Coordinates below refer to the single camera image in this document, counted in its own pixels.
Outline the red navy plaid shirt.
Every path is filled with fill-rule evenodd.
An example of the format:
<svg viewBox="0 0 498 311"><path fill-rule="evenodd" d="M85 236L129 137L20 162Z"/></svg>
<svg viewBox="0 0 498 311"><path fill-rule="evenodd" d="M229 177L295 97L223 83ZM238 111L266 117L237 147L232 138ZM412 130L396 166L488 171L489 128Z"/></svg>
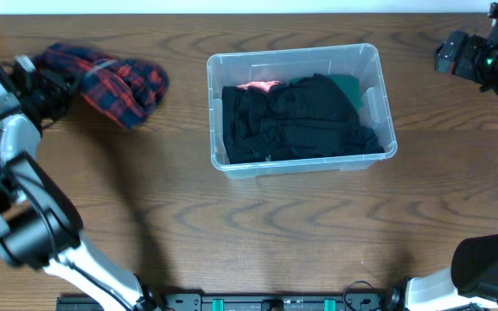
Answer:
<svg viewBox="0 0 498 311"><path fill-rule="evenodd" d="M96 48L55 43L35 57L35 64L81 77L84 100L128 130L144 123L169 89L169 76L158 64L111 56Z"/></svg>

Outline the dark green garment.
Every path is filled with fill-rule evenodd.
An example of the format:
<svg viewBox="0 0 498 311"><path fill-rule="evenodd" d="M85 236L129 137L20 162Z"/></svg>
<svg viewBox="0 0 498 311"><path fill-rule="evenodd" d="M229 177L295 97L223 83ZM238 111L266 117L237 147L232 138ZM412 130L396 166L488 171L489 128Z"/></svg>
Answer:
<svg viewBox="0 0 498 311"><path fill-rule="evenodd" d="M308 117L357 115L362 107L360 81L343 74L314 74L293 79L278 102Z"/></svg>

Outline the black garment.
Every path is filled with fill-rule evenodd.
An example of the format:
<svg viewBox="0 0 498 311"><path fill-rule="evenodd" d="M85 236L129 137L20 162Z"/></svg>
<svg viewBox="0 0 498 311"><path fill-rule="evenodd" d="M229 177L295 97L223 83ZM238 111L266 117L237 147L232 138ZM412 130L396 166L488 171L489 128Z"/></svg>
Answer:
<svg viewBox="0 0 498 311"><path fill-rule="evenodd" d="M222 88L223 143L230 163L277 162L301 159L380 154L385 150L359 114L337 117L297 115L283 101L289 86L269 92L237 86Z"/></svg>

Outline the clear plastic storage bin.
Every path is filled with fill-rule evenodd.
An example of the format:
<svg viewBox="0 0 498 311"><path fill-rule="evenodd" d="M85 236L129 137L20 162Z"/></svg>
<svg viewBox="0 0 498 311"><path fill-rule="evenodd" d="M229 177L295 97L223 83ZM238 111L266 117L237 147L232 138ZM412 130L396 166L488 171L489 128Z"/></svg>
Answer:
<svg viewBox="0 0 498 311"><path fill-rule="evenodd" d="M337 156L280 162L230 163L223 143L224 86L253 81L279 80L322 75L350 75L360 81L361 124L373 130L384 152L371 155ZM214 54L207 60L207 92L210 129L210 160L230 179L322 170L366 169L393 157L398 143L392 121L386 84L378 49L369 43L295 48L245 53Z"/></svg>

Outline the pink printed shirt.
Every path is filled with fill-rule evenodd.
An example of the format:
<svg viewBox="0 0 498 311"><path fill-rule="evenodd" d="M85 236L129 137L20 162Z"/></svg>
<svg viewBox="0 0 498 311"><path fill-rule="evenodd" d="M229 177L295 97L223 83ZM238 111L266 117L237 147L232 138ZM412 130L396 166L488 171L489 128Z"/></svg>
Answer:
<svg viewBox="0 0 498 311"><path fill-rule="evenodd" d="M264 92L269 92L273 87L282 85L281 81L252 81L246 84L238 85L237 88L242 90L248 90L250 88L256 88Z"/></svg>

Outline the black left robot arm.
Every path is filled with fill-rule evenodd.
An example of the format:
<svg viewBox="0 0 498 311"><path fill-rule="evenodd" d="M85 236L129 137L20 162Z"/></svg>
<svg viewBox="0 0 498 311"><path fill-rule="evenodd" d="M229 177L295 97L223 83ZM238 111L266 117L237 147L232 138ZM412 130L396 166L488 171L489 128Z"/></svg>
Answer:
<svg viewBox="0 0 498 311"><path fill-rule="evenodd" d="M67 114L79 83L26 56L0 64L0 258L70 282L105 310L162 310L135 273L93 244L72 201L36 160L43 121Z"/></svg>

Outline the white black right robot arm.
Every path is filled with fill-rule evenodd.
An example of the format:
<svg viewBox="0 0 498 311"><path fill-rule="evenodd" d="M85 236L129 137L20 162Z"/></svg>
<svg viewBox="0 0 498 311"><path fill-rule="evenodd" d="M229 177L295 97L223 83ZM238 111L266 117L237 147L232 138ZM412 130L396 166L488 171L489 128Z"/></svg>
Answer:
<svg viewBox="0 0 498 311"><path fill-rule="evenodd" d="M458 294L450 260L469 239L498 234L498 100L469 82L443 76L429 56L452 26L472 28L470 14L424 15L397 41L409 64L389 65L399 156L385 177L386 218L404 253L399 273L405 310L445 310L467 303Z"/></svg>

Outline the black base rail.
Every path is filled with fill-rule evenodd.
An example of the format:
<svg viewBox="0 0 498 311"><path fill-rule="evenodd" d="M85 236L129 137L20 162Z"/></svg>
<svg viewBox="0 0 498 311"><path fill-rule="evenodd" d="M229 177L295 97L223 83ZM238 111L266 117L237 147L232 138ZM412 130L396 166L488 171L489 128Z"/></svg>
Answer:
<svg viewBox="0 0 498 311"><path fill-rule="evenodd" d="M169 294L162 297L170 311L381 311L403 310L396 295L356 290L341 295L205 295Z"/></svg>

